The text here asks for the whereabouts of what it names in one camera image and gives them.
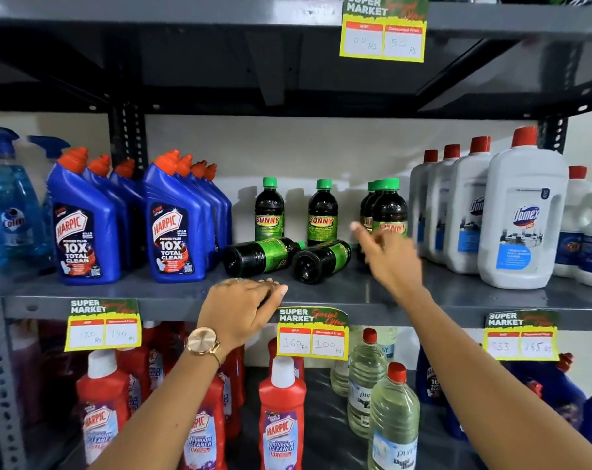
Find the clear red-capped liquid bottle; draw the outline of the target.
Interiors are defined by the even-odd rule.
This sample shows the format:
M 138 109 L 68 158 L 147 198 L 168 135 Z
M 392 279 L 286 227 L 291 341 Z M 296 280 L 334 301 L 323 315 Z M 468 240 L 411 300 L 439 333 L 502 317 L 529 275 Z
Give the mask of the clear red-capped liquid bottle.
M 374 326 L 377 333 L 376 346 L 385 355 L 388 362 L 393 361 L 396 340 L 398 335 L 397 326 Z
M 330 371 L 331 388 L 341 397 L 349 393 L 349 362 L 336 360 Z
M 391 362 L 371 393 L 368 470 L 415 470 L 420 402 L 406 367 Z
M 375 329 L 363 329 L 361 341 L 349 353 L 348 368 L 347 421 L 356 435 L 367 439 L 370 432 L 371 393 L 387 371 L 387 358 L 378 347 Z

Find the group of red cleaner bottles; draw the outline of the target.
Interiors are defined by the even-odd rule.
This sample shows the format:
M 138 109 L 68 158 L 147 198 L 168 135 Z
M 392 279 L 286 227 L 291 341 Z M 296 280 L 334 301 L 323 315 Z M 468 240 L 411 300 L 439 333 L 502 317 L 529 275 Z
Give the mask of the group of red cleaner bottles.
M 226 470 L 223 444 L 226 437 L 218 434 L 218 412 L 222 411 L 222 381 L 216 375 L 203 399 L 193 427 L 184 443 L 190 461 L 186 470 Z M 304 444 L 304 403 L 307 387 L 295 376 L 293 359 L 276 356 L 270 377 L 259 386 L 260 470 L 302 470 Z

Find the person's left hand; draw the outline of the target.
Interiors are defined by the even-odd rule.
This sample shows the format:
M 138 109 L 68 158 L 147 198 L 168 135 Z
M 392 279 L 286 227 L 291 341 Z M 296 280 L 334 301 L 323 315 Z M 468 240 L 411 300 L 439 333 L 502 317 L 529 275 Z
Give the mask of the person's left hand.
M 257 310 L 254 293 L 257 282 L 231 278 L 212 286 L 207 293 L 197 325 L 213 328 L 225 353 L 244 345 L 260 332 L 277 310 Z

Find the person's right forearm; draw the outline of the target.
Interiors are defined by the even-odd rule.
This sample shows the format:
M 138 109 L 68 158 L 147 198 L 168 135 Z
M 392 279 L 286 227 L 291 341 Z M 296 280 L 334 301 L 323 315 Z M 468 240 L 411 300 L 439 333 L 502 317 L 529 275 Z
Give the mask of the person's right forearm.
M 389 288 L 489 470 L 592 470 L 592 445 L 493 359 L 421 284 Z

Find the person's right hand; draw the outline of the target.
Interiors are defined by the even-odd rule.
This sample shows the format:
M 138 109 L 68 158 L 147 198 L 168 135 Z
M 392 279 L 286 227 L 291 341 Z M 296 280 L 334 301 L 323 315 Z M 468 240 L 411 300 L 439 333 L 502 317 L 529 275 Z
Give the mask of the person's right hand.
M 411 296 L 423 288 L 420 259 L 417 262 L 369 262 L 365 254 L 364 256 L 372 276 L 390 293 L 398 305 L 404 306 L 409 303 Z

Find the group of dark green-capped bottles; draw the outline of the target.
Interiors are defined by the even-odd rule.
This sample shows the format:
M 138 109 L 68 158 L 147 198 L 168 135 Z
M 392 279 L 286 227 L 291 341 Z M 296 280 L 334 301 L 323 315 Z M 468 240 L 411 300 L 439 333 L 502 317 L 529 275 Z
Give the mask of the group of dark green-capped bottles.
M 330 179 L 317 180 L 316 193 L 309 200 L 306 242 L 284 235 L 284 201 L 276 191 L 276 178 L 265 177 L 263 187 L 255 201 L 255 239 L 229 245 L 223 252 L 223 266 L 229 278 L 241 281 L 292 267 L 296 280 L 319 284 L 349 264 L 352 246 L 337 236 L 339 204 L 332 194 Z M 360 223 L 368 232 L 407 234 L 407 204 L 398 189 L 397 178 L 369 184 L 360 216 Z

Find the person's left forearm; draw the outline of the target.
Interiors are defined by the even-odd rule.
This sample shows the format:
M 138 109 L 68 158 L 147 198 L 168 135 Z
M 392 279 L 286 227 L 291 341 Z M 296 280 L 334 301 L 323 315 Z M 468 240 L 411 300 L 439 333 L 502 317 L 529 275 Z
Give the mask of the person's left forearm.
M 184 352 L 163 384 L 87 470 L 176 470 L 184 443 L 219 367 L 238 345 L 220 338 L 212 355 Z

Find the row of blue toilet cleaner bottles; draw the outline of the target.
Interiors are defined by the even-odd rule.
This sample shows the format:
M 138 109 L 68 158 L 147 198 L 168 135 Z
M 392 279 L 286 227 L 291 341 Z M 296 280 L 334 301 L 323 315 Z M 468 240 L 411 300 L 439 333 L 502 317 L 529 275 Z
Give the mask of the row of blue toilet cleaner bottles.
M 64 153 L 47 178 L 60 281 L 112 284 L 144 260 L 158 283 L 204 280 L 218 259 L 220 229 L 203 191 L 184 178 L 192 159 L 168 151 L 138 185 L 133 161 L 110 172 L 108 155 L 88 162 L 85 149 Z

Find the white red-capped cleaner bottle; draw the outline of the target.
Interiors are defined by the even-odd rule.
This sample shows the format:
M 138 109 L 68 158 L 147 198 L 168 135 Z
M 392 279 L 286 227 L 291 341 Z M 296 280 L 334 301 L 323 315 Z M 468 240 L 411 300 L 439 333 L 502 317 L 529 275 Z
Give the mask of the white red-capped cleaner bottle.
M 451 166 L 444 263 L 458 274 L 477 275 L 483 205 L 491 161 L 491 137 L 477 136 L 467 156 Z
M 443 159 L 430 167 L 428 172 L 425 206 L 426 257 L 437 264 L 444 264 L 444 236 L 446 232 L 449 188 L 453 164 L 460 158 L 458 143 L 444 147 Z
M 437 149 L 427 149 L 423 162 L 410 173 L 410 194 L 408 202 L 408 236 L 416 246 L 420 257 L 425 256 L 425 207 L 428 175 L 431 167 L 439 160 Z
M 543 288 L 555 266 L 569 168 L 537 136 L 536 126 L 517 128 L 488 165 L 478 270 L 496 288 Z

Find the rose gold wristwatch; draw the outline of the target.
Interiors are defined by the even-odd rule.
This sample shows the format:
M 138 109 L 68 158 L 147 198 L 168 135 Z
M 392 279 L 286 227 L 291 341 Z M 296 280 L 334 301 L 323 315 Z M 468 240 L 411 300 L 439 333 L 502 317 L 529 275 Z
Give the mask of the rose gold wristwatch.
M 186 338 L 184 345 L 192 355 L 211 355 L 221 363 L 219 356 L 221 344 L 213 328 L 200 326 L 194 329 Z

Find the grey metal shelf rack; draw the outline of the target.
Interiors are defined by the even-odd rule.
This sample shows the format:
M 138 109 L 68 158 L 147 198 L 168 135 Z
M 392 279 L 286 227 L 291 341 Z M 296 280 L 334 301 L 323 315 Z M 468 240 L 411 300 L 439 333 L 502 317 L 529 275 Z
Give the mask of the grey metal shelf rack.
M 423 63 L 340 57 L 341 22 L 341 0 L 0 0 L 0 124 L 135 157 L 140 170 L 169 149 L 216 162 L 234 241 L 252 237 L 264 175 L 287 195 L 294 239 L 305 234 L 304 196 L 332 177 L 346 238 L 365 183 L 405 180 L 426 148 L 465 152 L 484 134 L 508 148 L 515 128 L 537 120 L 541 146 L 563 149 L 570 117 L 566 159 L 592 160 L 592 132 L 572 125 L 592 117 L 592 5 L 434 2 Z M 159 284 L 144 265 L 113 284 L 65 286 L 39 272 L 47 266 L 8 267 L 0 320 L 65 322 L 70 299 L 135 298 L 144 319 L 195 321 L 225 278 L 220 265 L 202 282 Z M 592 392 L 591 287 L 557 277 L 512 291 L 442 266 L 425 272 L 475 339 L 488 313 L 558 311 L 559 349 L 576 355 L 573 379 Z

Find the yellow green price tag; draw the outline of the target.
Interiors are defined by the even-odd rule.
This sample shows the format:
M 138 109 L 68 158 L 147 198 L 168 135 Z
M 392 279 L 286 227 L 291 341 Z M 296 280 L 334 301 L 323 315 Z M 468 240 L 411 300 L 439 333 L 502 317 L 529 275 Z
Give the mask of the yellow green price tag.
M 429 0 L 344 0 L 340 57 L 423 63 Z
M 65 352 L 136 348 L 142 345 L 138 301 L 77 298 L 70 301 Z
M 558 312 L 546 309 L 489 313 L 482 348 L 501 362 L 556 362 L 558 322 Z
M 282 307 L 277 310 L 276 354 L 347 361 L 349 318 L 332 307 Z

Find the blue glass cleaner spray bottle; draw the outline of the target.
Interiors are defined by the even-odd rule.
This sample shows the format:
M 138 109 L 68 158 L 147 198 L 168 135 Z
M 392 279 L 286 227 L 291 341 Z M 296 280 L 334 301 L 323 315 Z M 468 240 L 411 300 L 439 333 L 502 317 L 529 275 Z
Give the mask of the blue glass cleaner spray bottle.
M 52 166 L 56 164 L 64 150 L 70 147 L 70 143 L 54 136 L 29 135 L 27 139 L 30 143 L 33 143 L 44 150 L 46 159 Z M 53 249 L 54 231 L 52 227 L 52 203 L 48 190 L 45 191 L 45 196 L 41 203 L 41 214 L 47 244 Z
M 25 166 L 18 161 L 14 142 L 19 135 L 0 126 L 0 270 L 20 265 L 46 268 L 50 248 L 43 215 Z

